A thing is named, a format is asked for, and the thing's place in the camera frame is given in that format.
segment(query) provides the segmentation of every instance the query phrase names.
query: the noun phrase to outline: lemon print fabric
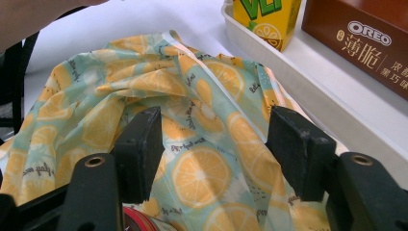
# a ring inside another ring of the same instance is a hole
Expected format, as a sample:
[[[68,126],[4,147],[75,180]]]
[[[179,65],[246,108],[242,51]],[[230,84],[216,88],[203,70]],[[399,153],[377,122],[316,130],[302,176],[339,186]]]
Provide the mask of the lemon print fabric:
[[[303,114],[262,64],[213,57],[172,31],[118,39],[54,68],[0,147],[0,193],[20,205],[68,184],[81,158],[109,153],[135,114],[159,106],[151,199],[126,206],[179,230],[327,230],[324,203],[293,202],[264,145],[274,105]]]

